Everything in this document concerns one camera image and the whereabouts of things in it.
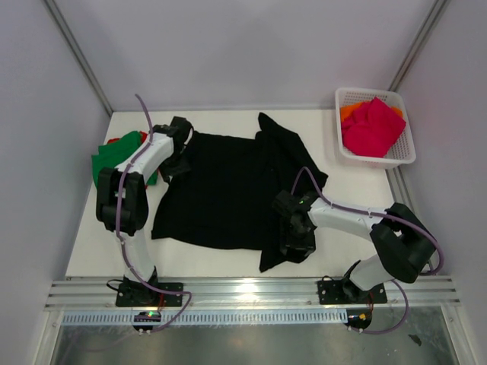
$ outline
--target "black cloth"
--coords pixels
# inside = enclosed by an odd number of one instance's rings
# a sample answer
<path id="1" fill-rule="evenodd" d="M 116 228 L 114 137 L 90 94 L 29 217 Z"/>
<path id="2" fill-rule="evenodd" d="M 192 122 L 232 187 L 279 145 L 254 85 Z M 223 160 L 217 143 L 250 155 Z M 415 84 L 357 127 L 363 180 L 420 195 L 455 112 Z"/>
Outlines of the black cloth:
<path id="1" fill-rule="evenodd" d="M 299 135 L 264 113 L 259 114 L 259 126 L 254 140 L 193 133 L 184 151 L 191 171 L 171 180 L 154 219 L 152 239 L 262 250 L 260 271 L 286 260 L 304 260 L 280 253 L 279 215 L 272 202 L 281 190 L 291 190 L 303 166 L 310 168 L 320 188 L 328 176 L 318 170 Z M 303 174 L 295 195 L 313 189 Z"/>

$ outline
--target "red cloth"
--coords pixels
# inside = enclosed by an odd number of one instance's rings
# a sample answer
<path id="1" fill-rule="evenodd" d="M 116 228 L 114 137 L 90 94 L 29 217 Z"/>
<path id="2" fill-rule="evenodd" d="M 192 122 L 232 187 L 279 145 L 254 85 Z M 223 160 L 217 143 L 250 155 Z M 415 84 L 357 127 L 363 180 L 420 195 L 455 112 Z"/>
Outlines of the red cloth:
<path id="1" fill-rule="evenodd" d="M 144 143 L 145 140 L 147 139 L 147 136 L 148 134 L 143 132 L 143 131 L 138 131 L 138 133 L 140 133 L 140 139 L 141 139 L 141 143 Z M 120 140 L 120 138 L 112 138 L 112 139 L 109 139 L 107 144 L 110 144 L 110 143 L 113 143 L 113 142 L 117 142 L 118 140 Z"/>
<path id="2" fill-rule="evenodd" d="M 384 157 L 405 127 L 403 118 L 374 98 L 342 122 L 343 145 L 359 156 Z"/>

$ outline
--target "laundry basket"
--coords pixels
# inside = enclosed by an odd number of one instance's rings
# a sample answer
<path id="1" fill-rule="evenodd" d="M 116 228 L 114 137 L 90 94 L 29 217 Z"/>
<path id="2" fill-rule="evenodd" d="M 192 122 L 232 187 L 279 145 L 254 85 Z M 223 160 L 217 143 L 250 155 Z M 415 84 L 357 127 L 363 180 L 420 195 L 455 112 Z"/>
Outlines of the laundry basket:
<path id="1" fill-rule="evenodd" d="M 395 106 L 403 112 L 403 119 L 406 121 L 406 127 L 403 133 L 396 141 L 394 146 L 389 149 L 387 155 L 383 158 L 366 157 L 353 154 L 343 145 L 342 129 L 340 125 L 340 108 L 342 106 L 369 101 L 378 97 L 388 106 Z M 414 143 L 412 142 L 411 128 L 406 114 L 406 108 L 402 97 L 392 91 L 382 91 L 373 89 L 361 89 L 357 87 L 341 87 L 335 92 L 336 104 L 336 129 L 338 133 L 340 161 L 352 165 L 367 165 L 382 169 L 393 169 L 403 163 L 411 163 L 416 159 Z"/>

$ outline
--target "white wall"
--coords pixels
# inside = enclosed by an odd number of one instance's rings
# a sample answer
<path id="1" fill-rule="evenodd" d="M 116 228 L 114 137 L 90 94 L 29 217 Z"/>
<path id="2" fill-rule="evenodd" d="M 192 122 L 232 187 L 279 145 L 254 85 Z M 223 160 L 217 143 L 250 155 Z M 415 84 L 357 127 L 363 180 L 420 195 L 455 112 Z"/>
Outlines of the white wall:
<path id="1" fill-rule="evenodd" d="M 457 281 L 481 346 L 487 338 L 485 19 L 487 2 L 452 1 L 399 91 L 418 155 L 403 171 L 445 249 L 445 271 Z"/>
<path id="2" fill-rule="evenodd" d="M 334 106 L 388 88 L 432 0 L 57 0 L 113 108 Z"/>
<path id="3" fill-rule="evenodd" d="M 31 361 L 108 117 L 39 0 L 0 11 L 0 356 Z"/>

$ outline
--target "purple cable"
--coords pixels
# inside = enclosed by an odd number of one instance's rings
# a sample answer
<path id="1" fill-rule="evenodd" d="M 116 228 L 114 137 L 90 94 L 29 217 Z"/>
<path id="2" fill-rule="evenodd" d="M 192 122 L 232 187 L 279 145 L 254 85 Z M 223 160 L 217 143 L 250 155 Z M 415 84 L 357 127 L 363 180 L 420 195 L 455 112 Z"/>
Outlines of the purple cable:
<path id="1" fill-rule="evenodd" d="M 299 170 L 299 173 L 296 176 L 296 180 L 294 181 L 294 184 L 293 184 L 292 189 L 291 189 L 291 194 L 292 195 L 294 194 L 294 191 L 296 190 L 296 186 L 298 185 L 299 178 L 301 177 L 301 174 L 303 173 L 303 171 L 306 171 L 307 172 L 307 174 L 311 178 L 311 182 L 313 183 L 313 186 L 316 189 L 318 195 L 329 206 L 331 206 L 332 208 L 338 208 L 338 209 L 340 209 L 342 211 L 349 211 L 351 213 L 363 214 L 363 215 L 367 215 L 367 216 L 369 215 L 369 212 L 368 211 L 362 211 L 361 209 L 350 208 L 350 207 L 346 207 L 344 205 L 334 204 L 333 202 L 331 202 L 328 198 L 326 198 L 325 195 L 323 195 L 323 193 L 321 192 L 320 187 L 318 186 L 317 181 L 314 179 L 314 176 L 313 176 L 311 170 L 308 169 L 307 167 L 302 167 L 301 170 Z M 438 251 L 438 257 L 439 257 L 438 266 L 435 269 L 433 269 L 433 270 L 430 270 L 430 271 L 425 272 L 423 275 L 435 275 L 437 272 L 439 272 L 441 270 L 441 268 L 443 268 L 443 264 L 444 264 L 443 250 L 441 249 L 438 241 L 430 233 L 426 232 L 426 230 L 423 230 L 421 227 L 418 227 L 417 225 L 415 225 L 415 224 L 413 224 L 413 223 L 411 223 L 409 221 L 406 221 L 405 219 L 402 219 L 402 218 L 399 218 L 399 217 L 394 217 L 391 214 L 370 212 L 370 216 L 373 216 L 373 217 L 382 217 L 382 218 L 389 219 L 391 221 L 399 222 L 401 224 L 406 225 L 407 227 L 412 228 L 416 232 L 419 232 L 420 234 L 422 234 L 423 236 L 425 236 L 426 238 L 428 238 L 430 240 L 430 242 L 433 244 L 433 246 Z M 391 280 L 391 281 L 394 283 L 394 285 L 396 285 L 399 288 L 399 291 L 401 292 L 401 294 L 404 297 L 404 302 L 406 304 L 406 310 L 404 311 L 403 317 L 401 318 L 401 320 L 394 327 L 391 327 L 389 329 L 383 329 L 383 330 L 380 330 L 380 331 L 364 330 L 363 333 L 366 333 L 368 335 L 384 335 L 386 333 L 389 333 L 389 332 L 392 332 L 392 331 L 398 329 L 406 321 L 406 318 L 409 315 L 409 301 L 408 301 L 408 298 L 406 296 L 406 292 L 399 285 L 399 283 L 397 283 L 395 280 Z"/>
<path id="2" fill-rule="evenodd" d="M 320 187 L 318 186 L 317 181 L 314 179 L 312 172 L 307 167 L 302 167 L 301 170 L 299 170 L 299 173 L 296 176 L 296 180 L 294 181 L 294 185 L 292 186 L 292 189 L 291 189 L 292 195 L 294 194 L 294 191 L 296 190 L 296 186 L 298 185 L 299 178 L 301 177 L 301 174 L 303 173 L 303 171 L 306 171 L 307 174 L 310 176 L 311 182 L 313 183 L 314 188 L 316 189 L 320 198 L 322 198 L 322 200 L 325 203 L 327 203 L 329 206 L 331 206 L 332 208 L 338 208 L 342 211 L 349 211 L 351 213 L 357 213 L 357 214 L 362 214 L 362 215 L 367 215 L 367 216 L 370 215 L 372 217 L 386 218 L 386 219 L 389 219 L 391 221 L 395 221 L 395 222 L 404 224 L 405 226 L 412 228 L 416 232 L 418 232 L 418 233 L 422 234 L 423 236 L 425 236 L 426 238 L 428 238 L 428 240 L 431 242 L 431 244 L 436 248 L 436 250 L 438 252 L 439 260 L 438 260 L 438 266 L 434 270 L 430 270 L 430 271 L 427 271 L 425 273 L 422 273 L 423 275 L 435 275 L 443 268 L 443 264 L 444 264 L 443 249 L 441 249 L 438 241 L 429 232 L 427 232 L 426 230 L 423 230 L 421 227 L 416 226 L 415 224 L 413 224 L 413 223 L 411 223 L 405 219 L 395 217 L 391 214 L 377 213 L 377 212 L 373 212 L 373 211 L 371 211 L 369 214 L 368 211 L 362 211 L 361 209 L 350 208 L 350 207 L 346 207 L 344 205 L 339 205 L 339 204 L 335 204 L 335 203 L 331 202 L 325 195 L 323 195 Z"/>
<path id="3" fill-rule="evenodd" d="M 138 272 L 134 269 L 132 264 L 130 263 L 129 257 L 127 256 L 127 251 L 125 248 L 125 239 L 122 237 L 120 234 L 120 215 L 122 211 L 122 194 L 123 194 L 123 183 L 125 182 L 125 178 L 127 176 L 127 173 L 130 170 L 130 167 L 133 166 L 133 164 L 137 161 L 139 157 L 142 156 L 142 154 L 149 148 L 150 144 L 152 143 L 152 140 L 154 138 L 154 130 L 152 128 L 152 121 L 151 121 L 151 116 L 149 115 L 149 111 L 147 109 L 147 106 L 144 103 L 144 100 L 136 94 L 135 97 L 138 99 L 142 106 L 142 110 L 144 111 L 145 118 L 147 119 L 147 123 L 149 124 L 149 139 L 148 142 L 146 143 L 145 146 L 130 160 L 130 162 L 127 164 L 126 168 L 122 172 L 122 176 L 120 177 L 120 182 L 119 182 L 119 190 L 118 190 L 118 197 L 116 200 L 116 216 L 115 216 L 115 234 L 116 237 L 120 240 L 120 243 L 122 244 L 122 256 L 123 256 L 123 261 L 125 262 L 127 268 L 129 268 L 130 272 L 137 278 L 138 281 L 148 289 L 155 291 L 160 294 L 168 294 L 168 295 L 188 295 L 188 300 L 184 303 L 184 305 L 181 307 L 181 309 L 166 323 L 163 325 L 158 326 L 157 328 L 153 329 L 151 333 L 159 332 L 162 331 L 163 329 L 167 328 L 172 322 L 174 322 L 180 315 L 181 313 L 184 312 L 184 310 L 188 307 L 189 302 L 193 298 L 193 294 L 190 291 L 172 291 L 172 290 L 162 290 L 159 289 L 158 287 L 153 287 L 150 285 L 148 282 L 146 282 L 139 274 Z M 75 346 L 77 348 L 80 348 L 83 351 L 86 352 L 101 352 L 108 350 L 109 348 L 112 348 L 114 346 L 117 346 L 121 342 L 125 341 L 127 338 L 133 336 L 133 334 L 128 334 L 126 336 L 123 336 L 119 338 L 118 340 L 112 342 L 111 344 L 103 347 L 103 348 L 82 348 L 77 344 L 78 338 L 80 334 L 77 334 L 71 341 L 71 344 L 68 346 L 68 349 L 66 350 L 64 356 L 61 359 L 61 365 L 63 365 L 67 359 L 67 356 L 69 352 L 71 351 L 72 347 Z"/>
<path id="4" fill-rule="evenodd" d="M 187 294 L 188 295 L 188 300 L 183 305 L 183 307 L 181 308 L 181 310 L 178 313 L 176 313 L 174 315 L 174 317 L 171 318 L 168 322 L 166 322 L 163 325 L 160 325 L 159 327 L 157 327 L 156 329 L 154 329 L 152 331 L 152 333 L 154 333 L 154 332 L 159 332 L 159 331 L 165 329 L 172 322 L 174 322 L 177 319 L 177 317 L 179 317 L 181 315 L 181 313 L 184 312 L 184 310 L 188 307 L 189 302 L 191 301 L 191 298 L 193 297 L 193 295 L 192 295 L 192 293 L 190 291 L 162 290 L 162 289 L 159 289 L 158 287 L 153 287 L 148 282 L 146 282 L 138 274 L 138 272 L 134 269 L 133 265 L 130 263 L 130 260 L 129 260 L 129 257 L 127 256 L 127 251 L 126 251 L 126 248 L 125 248 L 125 240 L 122 237 L 122 235 L 120 234 L 120 215 L 121 215 L 121 212 L 122 212 L 123 183 L 125 182 L 125 178 L 127 176 L 127 173 L 130 170 L 130 167 L 132 167 L 133 164 L 137 161 L 137 159 L 140 156 L 142 156 L 142 154 L 149 148 L 150 143 L 152 143 L 152 139 L 154 137 L 154 130 L 152 128 L 151 116 L 149 115 L 149 111 L 147 110 L 147 106 L 145 105 L 144 100 L 142 100 L 142 98 L 138 94 L 136 94 L 135 97 L 140 102 L 140 104 L 142 106 L 142 110 L 144 110 L 144 114 L 145 114 L 145 118 L 147 119 L 147 123 L 149 124 L 149 143 L 145 144 L 145 146 L 130 160 L 130 162 L 127 164 L 126 168 L 124 169 L 124 171 L 122 173 L 122 176 L 120 177 L 118 197 L 117 197 L 117 200 L 116 200 L 115 234 L 116 234 L 116 236 L 118 237 L 118 239 L 120 240 L 120 242 L 122 244 L 123 261 L 127 265 L 127 268 L 130 270 L 130 272 L 137 278 L 138 281 L 140 281 L 140 283 L 142 285 L 144 285 L 146 288 L 148 288 L 148 289 L 150 289 L 152 291 L 155 291 L 156 293 L 160 293 L 160 294 L 169 294 L 169 295 L 184 295 L 184 294 Z"/>
<path id="5" fill-rule="evenodd" d="M 378 330 L 378 331 L 373 331 L 373 330 L 370 330 L 370 329 L 365 329 L 362 331 L 362 333 L 365 333 L 367 335 L 385 335 L 386 333 L 390 333 L 392 331 L 396 331 L 401 325 L 404 324 L 404 322 L 406 321 L 406 318 L 407 316 L 409 315 L 409 301 L 408 301 L 408 297 L 406 295 L 406 292 L 404 291 L 404 289 L 399 285 L 399 283 L 397 283 L 397 281 L 395 280 L 391 280 L 391 283 L 393 283 L 394 285 L 396 285 L 399 289 L 399 291 L 401 292 L 401 294 L 403 295 L 404 297 L 404 304 L 405 304 L 405 308 L 404 308 L 404 314 L 403 314 L 403 317 L 401 318 L 400 321 L 398 321 L 397 324 L 395 324 L 393 327 L 391 328 L 388 328 L 388 329 L 381 329 L 381 330 Z M 359 330 L 357 330 L 356 328 L 352 328 L 355 332 L 359 332 Z"/>

